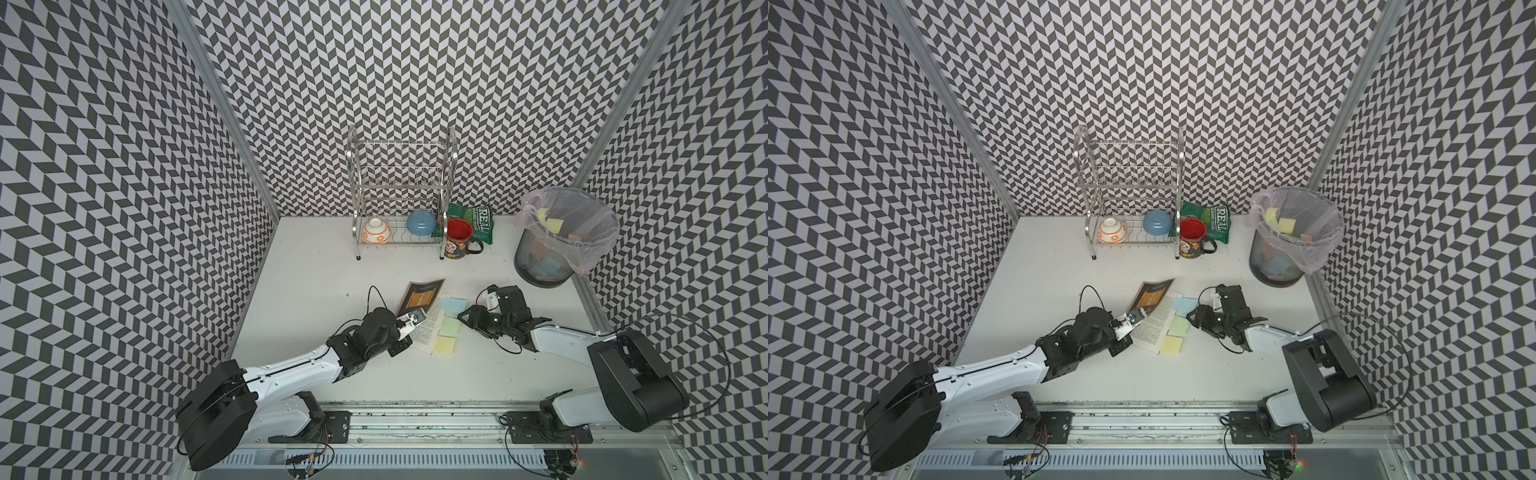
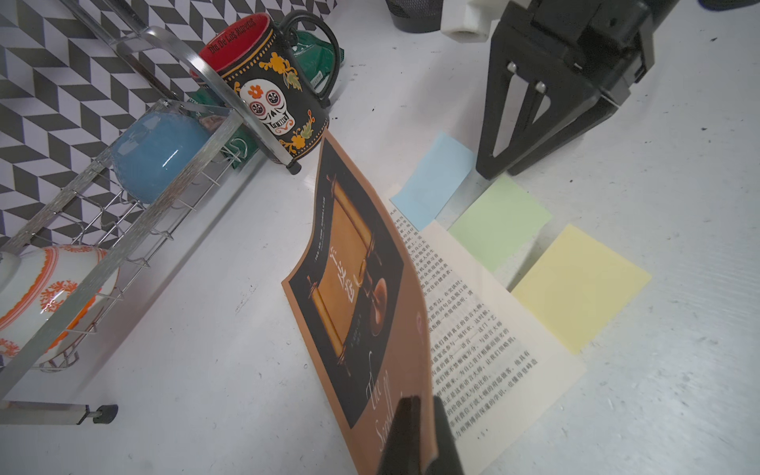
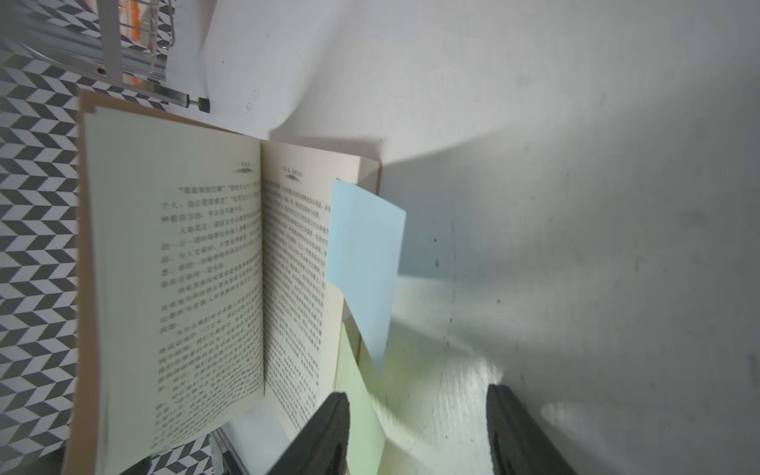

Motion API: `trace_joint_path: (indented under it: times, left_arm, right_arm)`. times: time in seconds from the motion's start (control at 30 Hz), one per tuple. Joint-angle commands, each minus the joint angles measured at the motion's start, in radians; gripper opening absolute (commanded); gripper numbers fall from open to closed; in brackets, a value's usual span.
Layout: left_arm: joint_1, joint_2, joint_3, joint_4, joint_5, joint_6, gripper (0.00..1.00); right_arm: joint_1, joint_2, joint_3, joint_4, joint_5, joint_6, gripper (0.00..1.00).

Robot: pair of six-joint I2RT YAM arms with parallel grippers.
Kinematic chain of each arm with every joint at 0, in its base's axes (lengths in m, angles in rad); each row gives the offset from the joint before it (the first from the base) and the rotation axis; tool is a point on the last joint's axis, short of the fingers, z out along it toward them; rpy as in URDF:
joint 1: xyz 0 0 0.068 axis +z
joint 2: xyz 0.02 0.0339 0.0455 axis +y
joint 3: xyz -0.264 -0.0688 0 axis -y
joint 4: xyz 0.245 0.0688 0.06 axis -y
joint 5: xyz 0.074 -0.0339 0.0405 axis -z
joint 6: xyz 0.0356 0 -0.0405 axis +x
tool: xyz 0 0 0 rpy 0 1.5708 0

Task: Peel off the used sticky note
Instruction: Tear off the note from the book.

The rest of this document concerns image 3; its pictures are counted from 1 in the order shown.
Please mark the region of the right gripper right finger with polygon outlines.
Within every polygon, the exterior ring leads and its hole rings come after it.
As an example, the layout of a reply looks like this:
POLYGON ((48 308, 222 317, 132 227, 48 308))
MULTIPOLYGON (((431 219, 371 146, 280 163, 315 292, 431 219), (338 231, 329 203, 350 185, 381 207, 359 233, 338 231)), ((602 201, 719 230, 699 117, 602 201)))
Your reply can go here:
POLYGON ((486 421, 494 474, 577 474, 509 386, 489 385, 486 421))

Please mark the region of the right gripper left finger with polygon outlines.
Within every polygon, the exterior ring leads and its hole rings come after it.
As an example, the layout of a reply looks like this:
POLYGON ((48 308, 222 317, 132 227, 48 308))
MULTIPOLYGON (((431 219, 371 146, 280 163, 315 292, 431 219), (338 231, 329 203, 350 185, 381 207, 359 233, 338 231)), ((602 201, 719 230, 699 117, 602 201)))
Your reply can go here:
POLYGON ((269 475, 341 475, 348 463, 350 401, 342 392, 332 393, 290 443, 269 475))

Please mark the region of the green sticky note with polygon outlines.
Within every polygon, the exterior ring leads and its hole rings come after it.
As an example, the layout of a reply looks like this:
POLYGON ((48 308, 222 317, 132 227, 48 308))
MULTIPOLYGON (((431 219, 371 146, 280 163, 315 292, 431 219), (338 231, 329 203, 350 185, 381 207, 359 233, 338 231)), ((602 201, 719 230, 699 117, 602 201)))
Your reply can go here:
POLYGON ((357 365, 345 324, 342 324, 340 334, 334 389, 348 396, 350 410, 350 432, 346 450, 348 474, 378 474, 386 437, 357 365))

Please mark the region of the brown paperback book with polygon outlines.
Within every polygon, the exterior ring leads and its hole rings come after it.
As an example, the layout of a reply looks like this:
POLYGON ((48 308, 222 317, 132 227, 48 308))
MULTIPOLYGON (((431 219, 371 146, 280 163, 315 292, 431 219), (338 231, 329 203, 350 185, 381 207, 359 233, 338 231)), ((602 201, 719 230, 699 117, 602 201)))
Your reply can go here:
POLYGON ((375 160, 79 97, 76 386, 63 472, 120 474, 255 407, 295 439, 348 314, 325 269, 336 182, 375 160))

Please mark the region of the blue sticky note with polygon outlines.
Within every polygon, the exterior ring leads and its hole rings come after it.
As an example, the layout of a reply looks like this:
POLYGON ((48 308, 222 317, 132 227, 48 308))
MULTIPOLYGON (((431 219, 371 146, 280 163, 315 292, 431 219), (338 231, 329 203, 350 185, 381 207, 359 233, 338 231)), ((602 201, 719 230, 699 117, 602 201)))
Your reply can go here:
POLYGON ((325 279, 340 289, 380 370, 385 361, 407 212, 357 186, 335 180, 325 279))

